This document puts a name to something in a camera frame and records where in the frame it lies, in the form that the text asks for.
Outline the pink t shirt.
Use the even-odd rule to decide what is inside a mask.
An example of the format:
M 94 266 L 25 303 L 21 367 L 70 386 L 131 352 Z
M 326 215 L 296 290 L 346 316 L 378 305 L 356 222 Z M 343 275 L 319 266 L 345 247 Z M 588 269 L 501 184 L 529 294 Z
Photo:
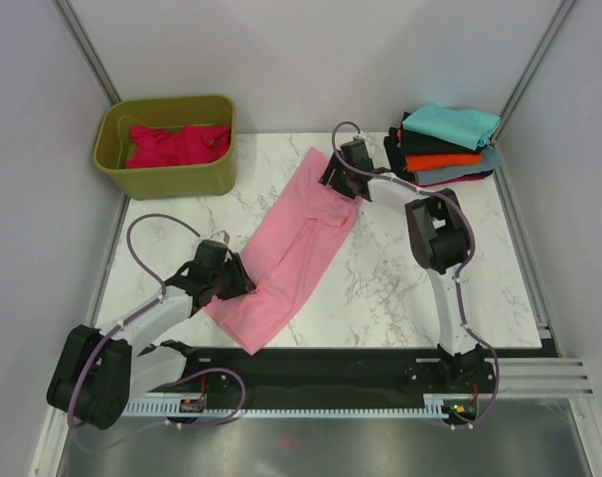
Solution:
M 240 252 L 255 290 L 205 308 L 250 355 L 304 306 L 357 220 L 360 202 L 320 183 L 327 166 L 324 154 L 310 149 Z

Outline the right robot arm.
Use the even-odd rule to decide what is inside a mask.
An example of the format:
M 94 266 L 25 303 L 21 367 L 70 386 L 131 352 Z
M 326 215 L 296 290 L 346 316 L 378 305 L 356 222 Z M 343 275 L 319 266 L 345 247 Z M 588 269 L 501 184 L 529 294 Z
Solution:
M 390 172 L 365 171 L 335 152 L 320 183 L 351 198 L 382 204 L 403 214 L 411 253 L 429 277 L 438 315 L 440 361 L 438 379 L 447 390 L 463 390 L 480 366 L 487 347 L 471 329 L 461 278 L 475 252 L 475 236 L 455 193 L 433 192 Z

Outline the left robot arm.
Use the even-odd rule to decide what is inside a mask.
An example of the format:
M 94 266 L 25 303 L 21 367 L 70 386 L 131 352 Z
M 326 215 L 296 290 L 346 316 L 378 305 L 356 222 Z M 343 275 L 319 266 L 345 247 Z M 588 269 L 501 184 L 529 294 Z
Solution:
M 187 346 L 154 341 L 214 300 L 229 300 L 255 289 L 238 253 L 196 257 L 160 282 L 157 293 L 104 329 L 78 325 L 64 343 L 46 392 L 47 403 L 69 418 L 97 429 L 111 427 L 128 403 L 159 388 L 189 391 L 201 367 Z

